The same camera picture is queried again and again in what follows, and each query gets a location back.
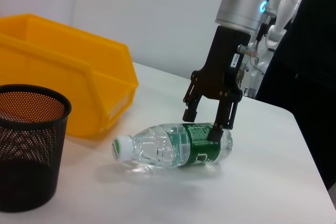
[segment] table surface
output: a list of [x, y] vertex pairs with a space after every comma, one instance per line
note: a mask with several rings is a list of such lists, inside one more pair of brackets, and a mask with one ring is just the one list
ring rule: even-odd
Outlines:
[[[5, 224], [336, 223], [336, 211], [291, 113], [243, 98], [233, 151], [217, 165], [152, 169], [112, 159], [111, 140], [180, 123], [189, 80], [134, 64], [134, 104], [96, 140], [66, 137], [58, 188], [44, 206], [0, 214]], [[203, 98], [196, 122], [217, 102]]]

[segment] green bottle label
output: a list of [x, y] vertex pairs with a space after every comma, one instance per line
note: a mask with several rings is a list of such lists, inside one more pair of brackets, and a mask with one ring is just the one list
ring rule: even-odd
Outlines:
[[190, 156], [186, 165], [216, 161], [221, 152], [220, 143], [213, 143], [207, 140], [212, 124], [185, 123], [183, 126], [190, 139]]

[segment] blue indicator light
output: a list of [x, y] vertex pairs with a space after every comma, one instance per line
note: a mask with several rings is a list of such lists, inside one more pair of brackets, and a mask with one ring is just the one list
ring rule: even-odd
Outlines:
[[260, 11], [263, 13], [266, 11], [267, 1], [264, 1], [260, 6]]

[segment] black mesh trash can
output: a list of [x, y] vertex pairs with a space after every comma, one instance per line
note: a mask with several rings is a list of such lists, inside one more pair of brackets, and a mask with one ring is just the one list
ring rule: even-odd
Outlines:
[[26, 211], [50, 200], [71, 104], [30, 85], [0, 86], [0, 211]]

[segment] yellow plastic bin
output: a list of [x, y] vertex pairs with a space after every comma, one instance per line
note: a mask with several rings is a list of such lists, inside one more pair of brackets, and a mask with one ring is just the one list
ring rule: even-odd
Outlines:
[[107, 130], [138, 86], [126, 45], [31, 14], [0, 18], [0, 85], [34, 84], [72, 104], [67, 133]]

